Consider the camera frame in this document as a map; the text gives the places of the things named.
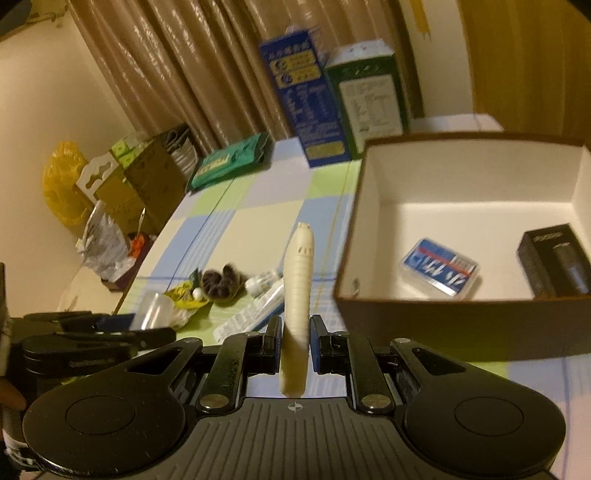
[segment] green and white box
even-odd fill
[[[394,50],[380,40],[337,48],[326,64],[352,158],[369,138],[408,131],[408,114]]]

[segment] white wall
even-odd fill
[[[0,41],[0,261],[13,316],[54,310],[80,267],[47,208],[43,167],[62,140],[91,159],[132,131],[71,16]]]
[[[472,83],[456,0],[420,0],[430,35],[417,30],[412,3],[400,0],[417,65],[425,116],[472,113]]]

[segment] black circular pad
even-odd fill
[[[70,427],[88,435],[117,432],[129,425],[134,417],[135,408],[131,402],[106,395],[83,398],[66,412]]]
[[[185,425],[183,406],[160,377],[106,370],[50,390],[22,424],[31,451],[64,476],[125,476],[152,465]]]
[[[458,476],[533,475],[562,445],[560,410],[538,392],[470,366],[421,379],[399,421],[419,452]]]
[[[466,430],[490,437],[509,435],[523,423],[523,413],[510,401],[495,397],[470,398],[456,407],[456,420]]]

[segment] clear plastic cup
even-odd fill
[[[174,302],[157,291],[146,292],[138,306],[130,330],[149,330],[170,326],[174,316]]]

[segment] metal screw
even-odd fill
[[[383,408],[389,407],[392,401],[386,395],[372,393],[364,396],[361,399],[361,403],[370,410],[382,410]]]
[[[229,402],[230,401],[225,395],[220,395],[218,393],[210,393],[209,395],[205,395],[199,401],[199,403],[208,410],[215,410],[217,408],[225,407]]]

